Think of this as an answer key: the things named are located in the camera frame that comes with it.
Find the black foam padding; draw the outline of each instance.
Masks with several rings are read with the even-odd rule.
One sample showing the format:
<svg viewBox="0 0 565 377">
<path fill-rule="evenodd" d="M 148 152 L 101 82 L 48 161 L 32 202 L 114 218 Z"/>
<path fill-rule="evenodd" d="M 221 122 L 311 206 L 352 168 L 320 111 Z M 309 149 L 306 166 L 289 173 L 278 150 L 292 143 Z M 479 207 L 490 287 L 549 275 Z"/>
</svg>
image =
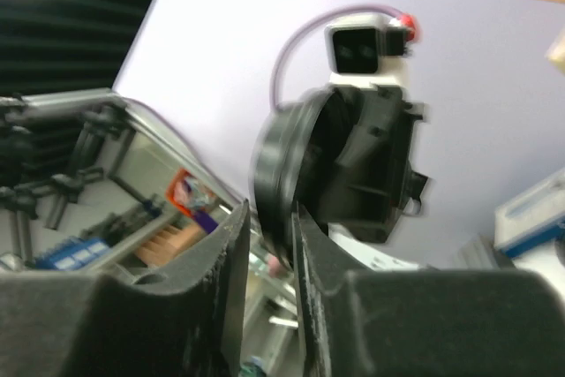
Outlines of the black foam padding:
<svg viewBox="0 0 565 377">
<path fill-rule="evenodd" d="M 0 95 L 112 87 L 152 0 L 0 0 Z"/>
<path fill-rule="evenodd" d="M 565 373 L 554 293 L 521 272 L 362 273 L 346 291 L 380 377 Z"/>
<path fill-rule="evenodd" d="M 305 375 L 565 375 L 562 303 L 517 270 L 374 272 L 292 214 Z"/>
<path fill-rule="evenodd" d="M 96 273 L 0 275 L 0 376 L 237 375 L 249 206 L 134 285 Z"/>
</svg>

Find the circular black rim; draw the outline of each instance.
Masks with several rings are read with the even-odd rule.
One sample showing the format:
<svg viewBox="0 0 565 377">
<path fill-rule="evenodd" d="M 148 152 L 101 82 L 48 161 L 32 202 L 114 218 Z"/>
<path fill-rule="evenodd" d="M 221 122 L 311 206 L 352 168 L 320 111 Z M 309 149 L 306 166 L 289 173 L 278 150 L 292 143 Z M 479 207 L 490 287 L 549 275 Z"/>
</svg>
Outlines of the circular black rim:
<svg viewBox="0 0 565 377">
<path fill-rule="evenodd" d="M 343 98 L 321 90 L 274 115 L 258 149 L 253 191 L 267 248 L 292 267 L 290 216 L 341 152 L 350 128 Z"/>
</svg>

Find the red connector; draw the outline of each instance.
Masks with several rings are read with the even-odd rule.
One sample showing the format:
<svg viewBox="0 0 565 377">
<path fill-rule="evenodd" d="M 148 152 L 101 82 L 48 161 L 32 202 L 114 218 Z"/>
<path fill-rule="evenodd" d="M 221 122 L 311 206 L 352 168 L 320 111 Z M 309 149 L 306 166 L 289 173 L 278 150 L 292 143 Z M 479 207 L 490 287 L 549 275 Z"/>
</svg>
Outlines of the red connector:
<svg viewBox="0 0 565 377">
<path fill-rule="evenodd" d="M 416 18 L 413 15 L 404 13 L 399 19 L 400 23 L 408 28 L 408 41 L 418 41 L 420 36 L 420 29 Z"/>
</svg>

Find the metal frame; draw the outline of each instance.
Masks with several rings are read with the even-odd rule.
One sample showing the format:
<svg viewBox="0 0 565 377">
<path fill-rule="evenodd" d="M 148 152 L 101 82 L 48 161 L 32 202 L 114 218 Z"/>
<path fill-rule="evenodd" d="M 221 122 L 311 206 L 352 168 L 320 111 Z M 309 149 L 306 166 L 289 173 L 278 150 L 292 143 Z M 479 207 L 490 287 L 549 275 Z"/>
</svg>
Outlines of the metal frame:
<svg viewBox="0 0 565 377">
<path fill-rule="evenodd" d="M 247 335 L 253 331 L 257 320 L 265 308 L 267 303 L 267 296 L 262 287 L 263 282 L 259 282 L 259 287 L 253 293 L 253 295 L 247 299 L 245 302 L 245 312 L 244 312 L 244 327 L 243 327 L 243 340 L 246 339 Z"/>
<path fill-rule="evenodd" d="M 89 185 L 101 181 L 104 177 L 103 169 L 100 167 L 90 167 L 89 169 L 82 171 L 85 172 L 83 181 L 84 185 Z M 67 205 L 71 202 L 76 203 L 77 200 L 78 199 L 72 200 L 69 193 L 58 192 L 53 199 L 51 209 L 45 222 L 45 227 L 50 230 L 57 230 L 59 228 L 59 225 L 61 224 L 61 220 L 63 219 L 64 211 L 66 210 Z"/>
<path fill-rule="evenodd" d="M 126 182 L 123 178 L 116 175 L 108 175 L 108 179 L 113 181 L 120 189 L 132 196 L 136 201 L 145 202 L 147 200 L 138 190 L 133 188 L 132 185 Z"/>
<path fill-rule="evenodd" d="M 120 99 L 120 96 L 110 88 L 99 88 L 92 90 L 24 96 L 23 99 L 28 103 L 29 108 L 20 115 L 14 114 L 10 116 L 11 121 L 17 124 L 25 124 L 28 119 L 35 119 L 38 117 L 76 115 L 81 111 L 92 108 L 93 106 L 116 101 Z M 159 118 L 148 110 L 134 105 L 129 105 L 127 112 L 128 124 L 130 125 L 131 130 L 124 136 L 123 145 L 117 154 L 116 160 L 110 168 L 109 176 L 112 177 L 112 179 L 116 178 L 119 180 L 116 173 L 119 170 L 124 157 L 127 155 L 135 133 L 138 132 L 161 147 L 171 157 L 177 160 L 181 166 L 190 170 L 197 179 L 208 186 L 230 207 L 238 205 L 238 200 L 235 199 L 231 193 L 226 192 L 223 187 L 217 184 L 215 179 L 206 172 L 182 140 L 178 139 L 174 133 L 161 123 Z M 123 181 L 114 181 L 125 190 L 133 189 L 131 187 L 124 188 Z M 135 190 L 126 191 L 130 194 L 132 194 L 132 192 L 133 194 L 136 194 Z M 177 218 L 178 214 L 176 212 L 164 212 L 162 216 L 153 220 L 146 227 L 129 236 L 122 243 L 114 246 L 110 253 L 82 269 L 91 271 L 110 266 L 133 252 L 139 245 L 143 244 L 148 238 L 152 237 L 156 231 L 175 221 Z"/>
<path fill-rule="evenodd" d="M 10 220 L 12 253 L 24 262 L 32 262 L 34 253 L 29 216 L 23 211 L 8 211 Z"/>
</svg>

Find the black plastic housing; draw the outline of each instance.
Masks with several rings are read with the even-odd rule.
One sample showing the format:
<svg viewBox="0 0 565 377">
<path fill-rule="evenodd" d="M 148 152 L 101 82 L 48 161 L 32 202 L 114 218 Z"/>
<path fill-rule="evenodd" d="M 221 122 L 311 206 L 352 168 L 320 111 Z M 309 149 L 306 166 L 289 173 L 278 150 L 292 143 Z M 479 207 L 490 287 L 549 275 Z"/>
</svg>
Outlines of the black plastic housing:
<svg viewBox="0 0 565 377">
<path fill-rule="evenodd" d="M 333 72 L 342 75 L 378 74 L 382 57 L 407 54 L 408 34 L 408 29 L 402 26 L 329 28 L 329 65 Z"/>
<path fill-rule="evenodd" d="M 400 87 L 329 86 L 273 116 L 253 182 L 271 252 L 291 267 L 294 201 L 323 230 L 339 222 L 360 240 L 385 242 L 426 186 L 409 162 L 423 108 L 405 102 Z"/>
</svg>

